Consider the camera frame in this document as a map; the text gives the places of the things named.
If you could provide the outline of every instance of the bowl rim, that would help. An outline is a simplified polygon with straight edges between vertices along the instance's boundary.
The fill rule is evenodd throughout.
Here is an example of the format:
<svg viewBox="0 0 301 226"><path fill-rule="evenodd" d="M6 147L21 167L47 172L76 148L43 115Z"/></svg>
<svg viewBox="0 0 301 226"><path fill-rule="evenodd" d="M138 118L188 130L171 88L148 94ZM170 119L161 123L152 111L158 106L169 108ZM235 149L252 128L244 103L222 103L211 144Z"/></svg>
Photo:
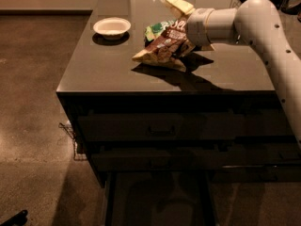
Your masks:
<svg viewBox="0 0 301 226"><path fill-rule="evenodd" d="M126 28L123 29L123 30L115 30L114 32L110 32L110 33L102 33L101 31L103 31L103 30L98 30L97 29L97 26L99 24L107 23L107 22L114 22L114 21L121 22L122 24L125 24ZM128 20L123 19L123 18L119 18L119 17L110 17L110 18L101 19L100 21L96 22L93 25L94 32L96 32L98 34L101 34L101 35L106 35L106 36L114 36L114 35L123 34L126 31L128 31L130 28L131 28L131 23Z"/></svg>

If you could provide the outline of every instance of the brown floor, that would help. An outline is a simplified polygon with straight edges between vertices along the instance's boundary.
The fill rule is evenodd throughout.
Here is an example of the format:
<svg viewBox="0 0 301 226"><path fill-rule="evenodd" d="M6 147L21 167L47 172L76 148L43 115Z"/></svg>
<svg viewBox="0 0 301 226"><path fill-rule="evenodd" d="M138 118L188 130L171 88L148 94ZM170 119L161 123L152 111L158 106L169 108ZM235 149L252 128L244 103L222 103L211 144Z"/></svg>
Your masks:
<svg viewBox="0 0 301 226"><path fill-rule="evenodd" d="M55 95L86 21L0 16L0 223L27 209L26 225L100 225L103 190L86 161L73 161ZM284 21L301 55L301 24ZM214 184L213 193L221 225L301 224L300 183Z"/></svg>

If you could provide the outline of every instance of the table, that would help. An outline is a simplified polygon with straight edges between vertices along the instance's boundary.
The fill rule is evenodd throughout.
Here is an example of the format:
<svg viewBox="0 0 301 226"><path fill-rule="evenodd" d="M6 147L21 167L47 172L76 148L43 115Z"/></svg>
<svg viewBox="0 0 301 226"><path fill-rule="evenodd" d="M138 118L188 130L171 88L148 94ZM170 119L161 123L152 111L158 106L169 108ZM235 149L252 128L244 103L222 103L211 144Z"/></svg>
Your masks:
<svg viewBox="0 0 301 226"><path fill-rule="evenodd" d="M131 22L122 40L94 33L106 17ZM195 52L185 60L188 73L132 62L144 47L144 28L168 19L159 0L99 0L59 83L57 96L101 186L121 171L287 180L281 166L294 174L299 150L249 47L214 44L214 51ZM245 168L251 173L244 177Z"/></svg>

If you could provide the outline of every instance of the robotic arm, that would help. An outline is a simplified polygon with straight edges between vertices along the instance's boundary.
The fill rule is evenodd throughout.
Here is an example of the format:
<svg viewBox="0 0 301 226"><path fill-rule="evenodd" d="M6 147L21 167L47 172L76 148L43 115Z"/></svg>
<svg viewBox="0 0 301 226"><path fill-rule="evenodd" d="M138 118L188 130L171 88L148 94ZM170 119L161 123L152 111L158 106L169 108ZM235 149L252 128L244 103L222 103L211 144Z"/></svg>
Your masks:
<svg viewBox="0 0 301 226"><path fill-rule="evenodd" d="M238 9L199 8L189 16L186 34L198 46L248 44L265 65L301 149L301 60L276 7L269 0L247 0Z"/></svg>

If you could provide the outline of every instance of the bowl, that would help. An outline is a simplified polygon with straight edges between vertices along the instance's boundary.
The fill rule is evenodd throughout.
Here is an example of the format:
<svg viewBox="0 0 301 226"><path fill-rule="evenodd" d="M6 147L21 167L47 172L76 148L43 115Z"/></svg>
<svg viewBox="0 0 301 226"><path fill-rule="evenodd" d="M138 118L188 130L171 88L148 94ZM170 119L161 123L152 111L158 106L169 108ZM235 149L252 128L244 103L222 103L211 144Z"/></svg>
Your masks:
<svg viewBox="0 0 301 226"><path fill-rule="evenodd" d="M120 40L131 27L131 23L121 18L102 19L93 25L93 30L106 40Z"/></svg>

